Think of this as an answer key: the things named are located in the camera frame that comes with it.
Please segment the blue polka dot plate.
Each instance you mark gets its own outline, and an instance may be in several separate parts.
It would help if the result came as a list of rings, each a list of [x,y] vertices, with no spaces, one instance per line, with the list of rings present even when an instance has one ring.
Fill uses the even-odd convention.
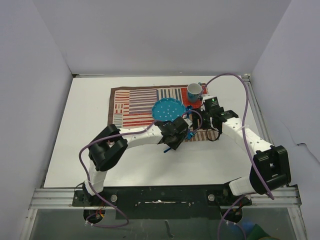
[[[151,109],[151,115],[154,120],[171,121],[181,117],[186,112],[186,107],[181,101],[175,98],[162,98],[156,101]]]

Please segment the white blue mug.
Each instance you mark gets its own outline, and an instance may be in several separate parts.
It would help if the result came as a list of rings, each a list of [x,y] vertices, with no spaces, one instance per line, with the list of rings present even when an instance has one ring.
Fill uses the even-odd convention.
[[[187,86],[187,99],[190,103],[195,103],[198,101],[200,93],[203,88],[198,83],[191,83]]]

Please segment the striped patchwork placemat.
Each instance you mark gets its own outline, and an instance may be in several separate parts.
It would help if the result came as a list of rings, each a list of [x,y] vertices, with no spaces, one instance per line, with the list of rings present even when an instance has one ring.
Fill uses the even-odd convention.
[[[194,110],[201,106],[200,100],[195,103],[188,100],[186,85],[112,88],[108,124],[122,129],[146,127],[154,120],[154,104],[163,98],[176,99]]]

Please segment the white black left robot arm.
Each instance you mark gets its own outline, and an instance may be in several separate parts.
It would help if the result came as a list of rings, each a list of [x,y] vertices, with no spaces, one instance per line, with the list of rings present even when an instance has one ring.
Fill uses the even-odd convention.
[[[88,147],[90,159],[84,200],[95,206],[102,199],[107,171],[113,168],[128,149],[143,145],[165,144],[176,150],[187,137],[192,121],[181,116],[174,121],[155,121],[147,127],[117,128],[108,125]]]

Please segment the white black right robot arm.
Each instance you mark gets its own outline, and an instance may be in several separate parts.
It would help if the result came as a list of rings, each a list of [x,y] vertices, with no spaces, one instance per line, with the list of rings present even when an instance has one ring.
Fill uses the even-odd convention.
[[[241,195],[257,193],[271,196],[271,191],[291,183],[289,155],[282,146],[274,146],[243,125],[241,118],[232,110],[197,110],[192,114],[193,128],[217,130],[227,135],[248,154],[251,169],[248,176],[228,183],[222,192],[223,200],[235,204]]]

